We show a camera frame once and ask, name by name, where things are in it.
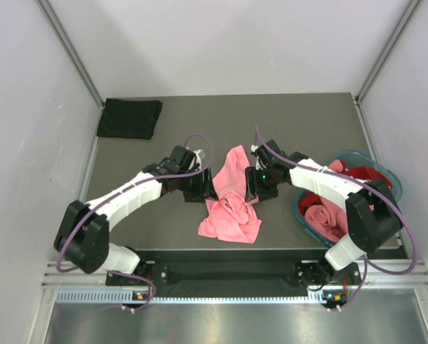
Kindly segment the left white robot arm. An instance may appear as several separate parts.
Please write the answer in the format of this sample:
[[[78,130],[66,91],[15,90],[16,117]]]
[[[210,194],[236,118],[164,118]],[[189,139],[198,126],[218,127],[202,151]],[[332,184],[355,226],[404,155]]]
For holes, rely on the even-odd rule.
[[[110,242],[110,233],[140,207],[173,191],[186,202],[217,197],[211,171],[202,164],[202,150],[176,146],[160,163],[152,163],[110,193],[88,202],[73,201],[65,211],[54,239],[59,260],[67,259],[85,274],[119,272],[131,284],[139,284],[147,268],[139,255]]]

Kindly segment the pink t shirt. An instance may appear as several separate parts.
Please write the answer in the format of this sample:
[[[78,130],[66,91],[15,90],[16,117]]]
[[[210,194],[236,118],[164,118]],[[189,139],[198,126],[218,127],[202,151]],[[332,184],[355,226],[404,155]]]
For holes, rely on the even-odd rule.
[[[249,160],[239,145],[226,155],[224,165],[213,178],[216,201],[207,200],[208,216],[200,223],[198,235],[224,242],[255,243],[262,221],[246,201],[245,169]]]

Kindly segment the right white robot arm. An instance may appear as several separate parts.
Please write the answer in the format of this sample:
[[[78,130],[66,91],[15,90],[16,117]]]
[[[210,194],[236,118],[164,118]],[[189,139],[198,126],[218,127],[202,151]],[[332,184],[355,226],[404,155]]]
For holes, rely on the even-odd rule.
[[[347,176],[299,152],[286,156],[274,140],[250,150],[256,163],[245,170],[245,201],[275,199],[278,186],[286,183],[330,201],[346,216],[346,233],[318,267],[324,282],[336,283],[348,265],[376,252],[404,225],[394,195],[381,178],[365,181]]]

